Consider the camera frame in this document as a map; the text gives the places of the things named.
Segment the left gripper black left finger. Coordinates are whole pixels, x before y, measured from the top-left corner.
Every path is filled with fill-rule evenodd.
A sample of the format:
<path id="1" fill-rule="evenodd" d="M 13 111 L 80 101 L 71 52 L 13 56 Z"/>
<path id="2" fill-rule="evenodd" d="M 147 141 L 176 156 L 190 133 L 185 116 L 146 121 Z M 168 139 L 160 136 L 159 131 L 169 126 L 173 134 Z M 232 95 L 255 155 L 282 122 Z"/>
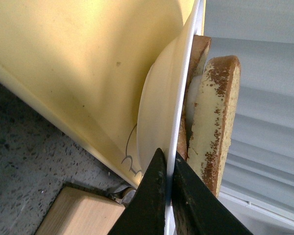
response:
<path id="1" fill-rule="evenodd" d="M 157 148 L 132 201 L 115 222 L 109 234 L 164 234 L 166 172 L 164 153 Z"/>

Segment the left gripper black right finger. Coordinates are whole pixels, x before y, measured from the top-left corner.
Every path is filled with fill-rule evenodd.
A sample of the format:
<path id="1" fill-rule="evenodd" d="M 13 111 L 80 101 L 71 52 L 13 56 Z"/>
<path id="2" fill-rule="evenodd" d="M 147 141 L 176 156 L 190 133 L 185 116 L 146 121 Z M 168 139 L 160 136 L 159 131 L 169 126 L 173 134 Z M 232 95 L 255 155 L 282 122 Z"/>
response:
<path id="1" fill-rule="evenodd" d="M 209 190 L 187 162 L 176 154 L 171 200 L 178 235 L 250 235 Z"/>

